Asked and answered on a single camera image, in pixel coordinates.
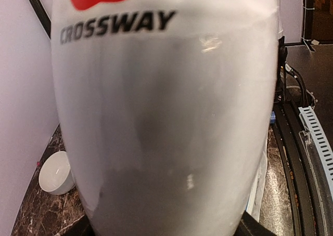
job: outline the blue object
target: blue object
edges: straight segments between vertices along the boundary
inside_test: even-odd
[[[275,121],[276,121],[275,112],[274,112],[274,111],[272,111],[270,124],[274,124],[274,123],[275,123]]]

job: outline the bowl rim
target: bowl rim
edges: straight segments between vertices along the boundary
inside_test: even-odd
[[[45,163],[46,163],[49,159],[51,159],[52,157],[54,157],[55,155],[60,155],[60,154],[64,154],[64,155],[66,156],[67,162],[68,162],[68,164],[69,164],[69,160],[68,160],[68,157],[67,157],[67,152],[61,150],[61,151],[57,151],[57,152],[53,153],[49,158],[47,158],[46,161],[44,162],[44,164],[43,164],[41,170],[40,170],[39,177],[38,177],[38,182],[39,182],[40,188],[41,188],[43,191],[45,191],[45,192],[51,193],[51,192],[57,191],[57,190],[58,190],[58,189],[59,189],[59,188],[60,188],[60,187],[66,182],[68,176],[69,176],[70,173],[71,173],[71,167],[70,167],[70,164],[69,164],[69,167],[66,169],[66,177],[64,178],[64,180],[62,180],[61,184],[59,184],[57,187],[55,187],[55,188],[53,188],[53,189],[50,189],[50,190],[45,189],[45,187],[42,187],[42,185],[41,185],[41,181],[40,181],[40,180],[41,180],[41,173],[42,173],[43,167],[45,166]]]

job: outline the bowl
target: bowl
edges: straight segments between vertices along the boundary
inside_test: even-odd
[[[65,151],[56,152],[46,160],[40,171],[39,183],[42,190],[53,195],[65,194],[75,186]]]

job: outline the white bottle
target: white bottle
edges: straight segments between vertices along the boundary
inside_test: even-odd
[[[58,113],[97,235],[232,235],[275,89],[276,0],[54,0]]]

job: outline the black lettering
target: black lettering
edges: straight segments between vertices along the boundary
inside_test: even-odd
[[[61,30],[61,33],[60,33],[60,44],[61,44],[61,45],[63,45],[63,44],[65,43],[65,40],[63,39],[63,34],[65,33],[65,31],[66,31],[66,27],[63,28],[63,29]]]
[[[67,27],[65,43],[72,41],[72,33],[73,33],[73,26],[71,25],[71,26]]]
[[[171,11],[169,13],[169,15],[165,15],[164,11],[159,11],[158,12],[158,16],[160,19],[160,30],[164,31],[167,28],[167,25],[169,23],[169,21],[172,19],[172,17],[176,14],[176,11]]]
[[[145,12],[142,15],[135,31],[138,32],[142,29],[147,29],[148,31],[152,31],[153,30],[153,25],[154,25],[153,19],[154,19],[154,14],[153,14],[152,11]]]
[[[85,24],[85,29],[86,29],[86,31],[88,32],[88,33],[86,33],[85,35],[84,35],[84,37],[91,37],[93,34],[94,34],[94,31],[95,31],[95,26],[94,26],[94,24],[95,24],[95,22],[96,22],[96,18],[94,18],[94,19],[89,19],[88,21],[87,21],[87,23]]]
[[[74,39],[79,40],[83,33],[83,22],[79,22],[74,26]]]
[[[118,33],[120,27],[123,28],[123,32],[129,32],[132,29],[132,26],[136,20],[137,12],[132,14],[132,17],[130,20],[127,20],[129,18],[128,14],[123,14],[120,18],[120,21],[118,21],[118,15],[112,16],[112,29],[111,33]]]
[[[110,16],[103,16],[98,21],[98,28],[99,31],[96,33],[98,36],[103,36],[108,31],[108,24],[105,23],[105,21],[108,21],[110,19]]]

